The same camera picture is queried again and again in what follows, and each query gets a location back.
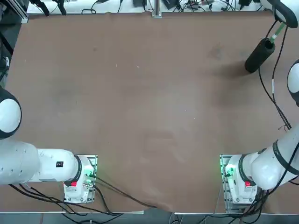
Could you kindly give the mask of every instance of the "brown tabletop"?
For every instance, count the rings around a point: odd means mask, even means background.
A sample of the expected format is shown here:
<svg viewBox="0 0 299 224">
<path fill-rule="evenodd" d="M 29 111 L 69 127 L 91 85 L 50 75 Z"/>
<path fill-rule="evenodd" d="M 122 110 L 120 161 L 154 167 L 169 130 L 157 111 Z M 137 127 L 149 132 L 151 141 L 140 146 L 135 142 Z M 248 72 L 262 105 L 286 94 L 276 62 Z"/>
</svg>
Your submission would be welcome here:
<svg viewBox="0 0 299 224">
<path fill-rule="evenodd" d="M 258 75 L 243 67 L 273 22 L 266 12 L 35 17 L 22 25 L 9 71 L 7 89 L 23 109 L 14 138 L 97 154 L 99 176 L 161 209 L 214 212 L 219 155 L 255 152 L 284 134 Z M 275 76 L 293 125 L 298 108 L 286 77 L 298 32 L 289 31 Z M 261 69 L 269 89 L 278 52 Z M 61 183 L 36 186 L 63 197 Z M 145 209 L 103 191 L 113 211 Z M 7 186 L 0 192 L 1 211 L 60 211 Z M 286 184 L 265 212 L 299 214 L 298 197 Z M 89 206 L 104 210 L 98 197 Z"/>
</svg>

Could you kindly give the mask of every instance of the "black cylinder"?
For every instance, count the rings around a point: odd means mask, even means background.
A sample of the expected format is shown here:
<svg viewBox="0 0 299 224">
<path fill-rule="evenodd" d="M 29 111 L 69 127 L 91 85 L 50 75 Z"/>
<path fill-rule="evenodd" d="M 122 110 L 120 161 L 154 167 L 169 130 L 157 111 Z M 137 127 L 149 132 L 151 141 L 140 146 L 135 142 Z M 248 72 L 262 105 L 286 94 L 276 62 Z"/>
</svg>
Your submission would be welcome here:
<svg viewBox="0 0 299 224">
<path fill-rule="evenodd" d="M 273 54 L 275 44 L 270 42 L 269 38 L 264 38 L 260 41 L 251 55 L 245 62 L 245 69 L 250 72 L 256 72 L 258 68 Z"/>
</svg>

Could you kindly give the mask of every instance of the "wire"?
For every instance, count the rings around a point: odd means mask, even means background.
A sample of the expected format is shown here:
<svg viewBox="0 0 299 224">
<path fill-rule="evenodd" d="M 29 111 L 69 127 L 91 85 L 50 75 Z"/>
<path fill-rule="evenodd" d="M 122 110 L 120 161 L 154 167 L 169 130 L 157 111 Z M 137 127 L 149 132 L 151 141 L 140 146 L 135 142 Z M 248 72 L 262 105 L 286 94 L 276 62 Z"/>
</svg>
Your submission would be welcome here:
<svg viewBox="0 0 299 224">
<path fill-rule="evenodd" d="M 84 11 L 90 11 L 92 14 L 96 14 L 97 11 L 95 11 L 95 9 L 93 9 L 93 7 L 94 7 L 94 5 L 97 4 L 97 3 L 99 3 L 99 2 L 98 2 L 98 1 L 95 1 L 95 2 L 93 3 L 93 5 L 92 5 L 91 8 L 84 8 L 84 9 L 82 9 L 81 14 L 83 14 Z"/>
<path fill-rule="evenodd" d="M 181 7 L 181 2 L 182 0 L 179 1 L 179 3 L 175 6 L 174 10 L 172 11 L 174 13 L 174 11 L 177 9 L 177 10 L 182 10 L 182 7 Z"/>
<path fill-rule="evenodd" d="M 81 224 L 81 223 L 90 223 L 90 221 L 91 221 L 92 223 L 96 223 L 96 224 L 109 223 L 110 221 L 115 220 L 116 218 L 118 218 L 118 217 L 120 217 L 120 216 L 122 216 L 122 215 L 123 215 L 123 214 L 119 214 L 118 216 L 115 216 L 115 217 L 113 217 L 113 218 L 111 218 L 111 219 L 109 219 L 109 220 L 107 220 L 107 221 L 105 221 L 105 222 L 101 222 L 101 223 L 96 222 L 96 221 L 93 221 L 93 220 L 83 220 L 83 221 L 80 222 L 80 224 Z"/>
<path fill-rule="evenodd" d="M 262 8 L 263 6 L 259 7 L 259 9 L 257 11 L 260 11 L 260 9 Z"/>
<path fill-rule="evenodd" d="M 234 221 L 236 220 L 236 218 L 234 218 L 232 221 L 230 221 L 228 224 L 231 224 L 233 223 Z"/>
<path fill-rule="evenodd" d="M 295 184 L 295 185 L 299 185 L 299 183 L 295 183 L 293 181 L 289 181 L 289 182 L 292 183 L 292 184 Z"/>
<path fill-rule="evenodd" d="M 30 194 L 32 194 L 32 195 L 36 195 L 36 196 L 40 196 L 40 197 L 45 197 L 45 198 L 47 198 L 47 199 L 49 199 L 49 200 L 51 200 L 51 201 L 53 201 L 53 203 L 55 203 L 56 205 L 58 205 L 60 208 L 62 208 L 64 211 L 66 211 L 67 213 L 69 213 L 69 214 L 71 214 L 71 215 L 78 215 L 78 216 L 87 216 L 87 214 L 79 214 L 79 213 L 77 213 L 77 212 L 75 212 L 72 208 L 71 208 L 71 206 L 69 206 L 68 204 L 65 204 L 73 213 L 71 213 L 71 212 L 69 212 L 66 208 L 64 208 L 63 206 L 61 206 L 58 202 L 60 202 L 60 203 L 63 203 L 64 204 L 64 202 L 63 201 L 61 201 L 61 200 L 59 200 L 59 199 L 57 199 L 57 198 L 53 198 L 53 197 L 49 197 L 49 196 L 46 196 L 46 195 L 44 195 L 43 193 L 41 193 L 41 192 L 39 192 L 38 190 L 36 190 L 35 188 L 33 188 L 33 187 L 30 187 L 30 186 L 28 186 L 29 188 L 31 188 L 31 189 L 33 189 L 34 191 L 36 191 L 37 193 L 34 193 L 34 192 L 32 192 L 32 191 L 30 191 L 30 190 L 27 190 L 22 184 L 19 184 L 19 186 L 24 190 L 24 191 L 26 191 L 27 193 L 30 193 Z"/>
<path fill-rule="evenodd" d="M 107 206 L 107 204 L 106 204 L 106 201 L 105 201 L 105 198 L 104 198 L 104 195 L 103 195 L 103 193 L 101 192 L 101 190 L 97 187 L 97 186 L 93 186 L 96 190 L 97 190 L 97 192 L 100 194 L 100 197 L 101 197 L 101 199 L 102 199 L 102 202 L 103 202 L 103 204 L 104 204 L 104 207 L 105 207 L 105 209 L 106 209 L 106 211 L 110 214 L 110 215 L 112 215 L 112 216 L 115 216 L 115 214 L 108 208 L 108 206 Z"/>
<path fill-rule="evenodd" d="M 208 2 L 208 0 L 206 0 L 207 5 L 209 6 L 210 11 L 212 11 L 212 6 L 210 5 L 210 3 Z"/>
<path fill-rule="evenodd" d="M 56 5 L 56 7 L 53 9 L 52 12 L 50 12 L 49 14 L 52 14 L 56 9 L 57 9 L 58 5 Z"/>
<path fill-rule="evenodd" d="M 120 6 L 119 6 L 119 8 L 118 8 L 118 10 L 117 10 L 117 13 L 120 12 L 122 1 L 123 1 L 123 0 L 120 0 Z"/>
<path fill-rule="evenodd" d="M 30 194 L 27 194 L 27 193 L 23 192 L 22 190 L 18 189 L 16 186 L 12 185 L 12 184 L 9 184 L 9 186 L 11 188 L 15 189 L 16 191 L 18 191 L 19 193 L 21 193 L 22 195 L 25 195 L 27 197 L 31 197 L 31 198 L 34 198 L 34 199 L 37 199 L 37 200 L 40 200 L 40 201 L 43 201 L 43 202 L 54 203 L 51 200 L 46 200 L 46 199 L 43 199 L 43 198 L 40 198 L 40 197 L 36 197 L 36 196 L 30 195 Z M 70 202 L 63 202 L 63 204 L 69 204 L 69 205 L 77 206 L 77 207 L 80 207 L 80 208 L 83 208 L 83 209 L 88 209 L 88 210 L 92 210 L 92 211 L 96 211 L 96 212 L 99 212 L 99 213 L 102 213 L 102 214 L 109 215 L 106 212 L 103 212 L 103 211 L 100 211 L 100 210 L 97 210 L 97 209 L 93 209 L 93 208 L 89 208 L 89 207 L 83 206 L 81 204 L 74 204 L 74 203 L 70 203 Z"/>
<path fill-rule="evenodd" d="M 269 31 L 268 31 L 268 33 L 267 33 L 267 35 L 266 35 L 266 38 L 268 38 L 270 32 L 273 30 L 273 28 L 274 28 L 274 26 L 275 26 L 275 24 L 276 24 L 277 22 L 278 22 L 278 21 L 275 20 L 275 22 L 272 24 L 272 26 L 270 27 L 270 29 L 269 29 Z"/>
<path fill-rule="evenodd" d="M 149 0 L 149 4 L 150 4 L 150 7 L 151 7 L 151 10 L 153 10 L 153 11 L 154 11 L 154 8 L 153 8 L 153 6 L 151 5 L 151 2 L 150 2 L 150 0 Z"/>
<path fill-rule="evenodd" d="M 156 208 L 156 206 L 154 206 L 154 205 L 146 204 L 146 203 L 144 203 L 144 202 L 139 201 L 138 199 L 132 197 L 131 195 L 128 195 L 127 193 L 123 192 L 122 190 L 119 190 L 118 188 L 114 187 L 114 186 L 111 185 L 110 183 L 108 183 L 108 182 L 102 180 L 101 178 L 99 178 L 99 177 L 97 177 L 97 176 L 95 176 L 95 175 L 89 175 L 89 176 L 98 179 L 99 181 L 101 181 L 101 182 L 107 184 L 109 187 L 113 188 L 114 190 L 117 190 L 118 192 L 120 192 L 120 193 L 123 194 L 124 196 L 126 196 L 126 197 L 132 199 L 133 201 L 135 201 L 135 202 L 137 202 L 137 203 L 139 203 L 139 204 L 141 204 L 141 205 L 143 205 L 143 206 L 146 206 L 146 207 L 149 207 L 149 208 Z"/>
<path fill-rule="evenodd" d="M 274 100 L 272 99 L 272 97 L 270 96 L 270 94 L 268 93 L 264 83 L 263 83 L 263 79 L 262 79 L 262 75 L 261 75 L 261 70 L 260 68 L 258 68 L 258 74 L 259 74 L 259 78 L 260 78 L 260 81 L 261 81 L 261 84 L 263 86 L 263 89 L 264 91 L 266 92 L 267 96 L 269 97 L 269 99 L 272 101 L 272 103 L 276 106 L 276 109 L 278 110 L 278 113 L 279 115 L 281 116 L 281 119 L 283 120 L 285 126 L 287 127 L 288 124 L 287 124 L 287 118 L 285 117 L 284 113 L 281 111 L 280 107 L 276 104 L 276 102 L 274 102 Z"/>
<path fill-rule="evenodd" d="M 33 189 L 33 190 L 35 190 L 38 194 L 36 194 L 36 193 L 34 193 L 34 192 L 31 192 L 31 191 L 29 191 L 29 190 L 27 190 L 26 188 L 24 188 L 21 184 L 19 184 L 20 186 L 21 186 L 21 188 L 23 189 L 23 190 L 25 190 L 26 192 L 28 192 L 28 193 L 31 193 L 31 194 L 33 194 L 33 195 L 38 195 L 38 196 L 43 196 L 43 197 L 46 197 L 46 198 L 48 198 L 48 199 L 50 199 L 51 201 L 54 201 L 54 200 L 52 200 L 51 198 L 53 198 L 53 197 L 49 197 L 49 196 L 46 196 L 46 195 L 44 195 L 43 193 L 41 193 L 41 192 L 39 192 L 38 190 L 36 190 L 35 188 L 33 188 L 33 187 L 30 187 L 31 189 Z M 60 204 L 58 204 L 58 203 L 55 203 L 55 204 L 57 204 L 59 207 L 61 207 L 63 210 L 65 210 L 66 212 L 68 212 L 69 214 L 71 214 L 68 210 L 66 210 L 64 207 L 62 207 Z M 76 213 L 68 204 L 66 204 L 74 213 L 72 213 L 72 214 L 76 214 L 76 215 L 79 215 L 79 216 L 86 216 L 87 214 L 78 214 L 78 213 Z M 66 217 L 67 219 L 69 219 L 69 220 L 71 220 L 72 222 L 74 222 L 74 223 L 77 223 L 77 224 L 81 224 L 81 223 L 85 223 L 85 222 L 90 222 L 90 220 L 84 220 L 84 221 L 81 221 L 81 222 L 77 222 L 77 221 L 75 221 L 74 219 L 72 219 L 72 218 L 70 218 L 70 217 L 68 217 L 67 215 L 65 215 L 64 213 L 61 213 L 64 217 Z M 122 216 L 123 214 L 118 214 L 118 215 L 116 215 L 115 217 L 113 217 L 113 218 L 111 218 L 111 219 L 109 219 L 109 220 L 107 220 L 107 221 L 105 221 L 105 222 L 102 222 L 102 223 L 99 223 L 99 222 L 96 222 L 96 221 L 93 221 L 94 223 L 96 223 L 96 224 L 104 224 L 104 223 L 108 223 L 108 222 L 110 222 L 110 221 L 112 221 L 112 220 L 114 220 L 114 219 L 116 219 L 116 218 L 118 218 L 118 217 L 120 217 L 120 216 Z"/>
<path fill-rule="evenodd" d="M 227 5 L 229 5 L 230 8 L 232 9 L 232 11 L 235 11 L 235 8 L 234 8 L 229 2 L 224 1 L 224 0 L 218 0 L 218 1 L 221 1 L 221 2 L 223 2 L 223 3 L 227 4 Z"/>
<path fill-rule="evenodd" d="M 286 34 L 288 32 L 288 27 L 285 28 L 285 34 L 284 34 L 284 37 L 283 37 L 283 40 L 282 40 L 282 44 L 281 44 L 281 48 L 280 48 L 280 52 L 279 52 L 279 55 L 278 55 L 278 58 L 277 58 L 277 61 L 275 63 L 275 66 L 274 66 L 274 70 L 273 70 L 273 74 L 272 74 L 272 98 L 273 98 L 273 101 L 275 102 L 276 104 L 276 100 L 275 100 L 275 95 L 274 95 L 274 76 L 275 76 L 275 71 L 276 71 L 276 68 L 277 68 L 277 65 L 278 65 L 278 62 L 280 60 L 280 57 L 281 57 L 281 54 L 282 54 L 282 50 L 284 48 L 284 45 L 285 45 L 285 38 L 286 38 Z M 292 128 L 292 126 L 290 125 L 290 123 L 288 122 L 288 120 L 286 119 L 286 127 L 290 130 Z"/>
<path fill-rule="evenodd" d="M 219 199 L 220 199 L 220 194 L 221 194 L 221 190 L 222 190 L 222 185 L 223 185 L 224 178 L 225 178 L 225 177 L 223 176 L 222 181 L 221 181 L 221 185 L 220 185 L 220 188 L 219 188 L 219 192 L 218 192 L 218 197 L 217 197 L 217 203 L 216 203 L 215 211 L 214 211 L 213 215 L 216 214 L 217 209 L 218 209 Z M 202 220 L 200 220 L 200 221 L 198 222 L 198 224 L 201 224 L 201 223 L 203 223 L 203 222 L 206 222 L 206 220 L 207 220 L 209 217 L 220 218 L 220 217 L 216 217 L 216 216 L 212 216 L 212 215 L 207 215 L 207 216 L 204 217 Z"/>
<path fill-rule="evenodd" d="M 68 217 L 67 215 L 65 215 L 64 213 L 61 213 L 61 215 L 63 215 L 64 217 L 66 217 L 67 219 L 71 220 L 73 223 L 77 223 L 80 224 L 80 222 L 75 221 L 74 219 Z"/>
<path fill-rule="evenodd" d="M 275 26 L 275 24 L 277 23 L 277 21 L 275 21 L 270 30 L 268 31 L 267 35 L 266 35 L 266 38 L 268 38 L 270 32 L 272 31 L 273 27 Z M 278 59 L 275 63 L 275 67 L 274 67 L 274 70 L 273 70 L 273 74 L 272 74 L 272 96 L 274 96 L 274 75 L 275 75 L 275 71 L 276 71 L 276 67 L 278 65 L 278 62 L 279 62 L 279 59 L 280 59 L 280 56 L 281 56 L 281 53 L 282 53 L 282 50 L 283 50 L 283 47 L 284 47 L 284 43 L 285 43 L 285 37 L 286 37 L 286 33 L 287 33 L 287 28 L 285 30 L 285 34 L 284 34 L 284 38 L 283 38 L 283 42 L 282 42 L 282 45 L 281 45 L 281 49 L 280 49 L 280 53 L 279 53 L 279 56 L 278 56 Z M 277 105 L 276 101 L 275 101 L 275 98 L 272 98 L 270 96 L 270 94 L 268 93 L 264 83 L 263 83 L 263 79 L 262 79 L 262 75 L 261 75 L 261 71 L 260 71 L 260 68 L 258 68 L 258 73 L 259 73 L 259 78 L 260 78 L 260 81 L 261 81 L 261 84 L 263 86 L 263 89 L 264 91 L 266 92 L 266 94 L 268 95 L 269 99 L 272 101 L 272 103 L 275 105 L 281 119 L 283 120 L 285 126 L 288 128 L 288 130 L 290 130 L 292 128 L 291 124 L 289 123 L 288 119 L 286 118 L 286 116 L 284 115 L 284 113 L 281 111 L 280 107 Z"/>
<path fill-rule="evenodd" d="M 182 222 L 183 222 L 183 218 L 184 218 L 185 216 L 182 216 L 182 218 L 181 218 L 181 221 L 179 222 L 179 224 L 182 224 Z"/>
</svg>

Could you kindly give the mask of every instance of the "metal frame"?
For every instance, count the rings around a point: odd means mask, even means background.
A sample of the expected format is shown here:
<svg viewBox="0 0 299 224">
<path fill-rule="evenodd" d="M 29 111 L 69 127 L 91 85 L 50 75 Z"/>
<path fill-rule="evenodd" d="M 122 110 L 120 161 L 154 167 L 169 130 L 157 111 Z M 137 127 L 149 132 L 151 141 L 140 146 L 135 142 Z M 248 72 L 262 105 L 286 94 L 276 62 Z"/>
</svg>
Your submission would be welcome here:
<svg viewBox="0 0 299 224">
<path fill-rule="evenodd" d="M 248 205 L 232 203 L 229 185 L 225 177 L 224 168 L 226 167 L 226 165 L 229 162 L 229 159 L 232 156 L 233 155 L 230 154 L 220 155 L 220 169 L 221 169 L 221 177 L 222 177 L 222 185 L 223 185 L 223 193 L 224 193 L 225 210 L 228 214 L 242 214 L 244 209 L 247 208 Z"/>
<path fill-rule="evenodd" d="M 10 7 L 21 17 L 21 23 L 28 22 L 27 12 L 23 9 L 23 7 L 17 0 L 1 0 L 0 2 L 7 2 Z"/>
<path fill-rule="evenodd" d="M 162 18 L 162 13 L 160 12 L 160 0 L 155 0 L 153 17 Z"/>
</svg>

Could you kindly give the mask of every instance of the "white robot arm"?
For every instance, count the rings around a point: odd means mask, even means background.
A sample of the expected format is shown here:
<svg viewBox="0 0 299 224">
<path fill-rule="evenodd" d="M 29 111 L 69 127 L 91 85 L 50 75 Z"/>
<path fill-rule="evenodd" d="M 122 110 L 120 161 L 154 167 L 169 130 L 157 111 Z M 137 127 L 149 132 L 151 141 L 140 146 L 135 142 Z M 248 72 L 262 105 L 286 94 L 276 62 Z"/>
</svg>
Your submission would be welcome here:
<svg viewBox="0 0 299 224">
<path fill-rule="evenodd" d="M 290 28 L 299 24 L 299 2 L 297 0 L 261 0 L 264 8 L 272 10 L 275 18 Z"/>
<path fill-rule="evenodd" d="M 26 182 L 64 182 L 64 199 L 70 203 L 94 200 L 95 164 L 87 156 L 63 149 L 37 149 L 11 140 L 22 118 L 18 100 L 0 87 L 0 185 Z"/>
<path fill-rule="evenodd" d="M 291 67 L 287 86 L 292 98 L 299 105 L 299 60 Z M 234 155 L 225 167 L 233 203 L 250 204 L 257 187 L 273 189 L 288 168 L 288 163 L 299 142 L 299 125 L 275 141 L 271 146 L 252 154 Z M 295 154 L 280 185 L 299 175 L 299 153 Z"/>
</svg>

